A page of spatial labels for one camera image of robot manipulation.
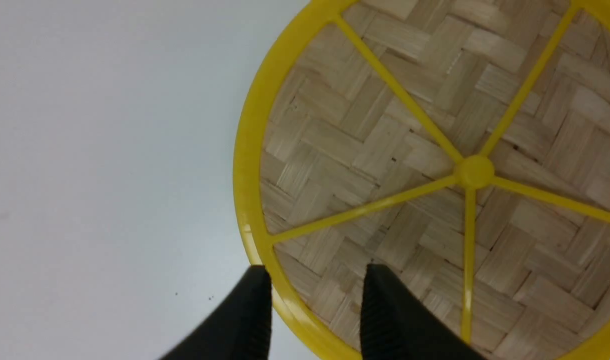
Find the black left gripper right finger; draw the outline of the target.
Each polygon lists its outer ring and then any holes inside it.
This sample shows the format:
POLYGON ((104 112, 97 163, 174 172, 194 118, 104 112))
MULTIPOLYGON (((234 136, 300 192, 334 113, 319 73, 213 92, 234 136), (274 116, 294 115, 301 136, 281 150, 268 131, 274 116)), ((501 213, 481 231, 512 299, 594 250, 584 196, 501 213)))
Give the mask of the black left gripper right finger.
POLYGON ((360 310, 363 360, 482 360, 384 264, 368 264, 360 310))

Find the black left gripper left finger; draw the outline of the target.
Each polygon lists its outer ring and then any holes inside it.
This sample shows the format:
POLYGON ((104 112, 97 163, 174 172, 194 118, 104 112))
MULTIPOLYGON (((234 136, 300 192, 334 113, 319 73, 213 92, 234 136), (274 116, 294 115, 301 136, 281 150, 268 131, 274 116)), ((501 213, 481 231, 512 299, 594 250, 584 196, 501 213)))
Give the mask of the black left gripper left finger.
POLYGON ((164 360, 267 360, 271 345, 271 278, 252 265, 229 295, 164 360))

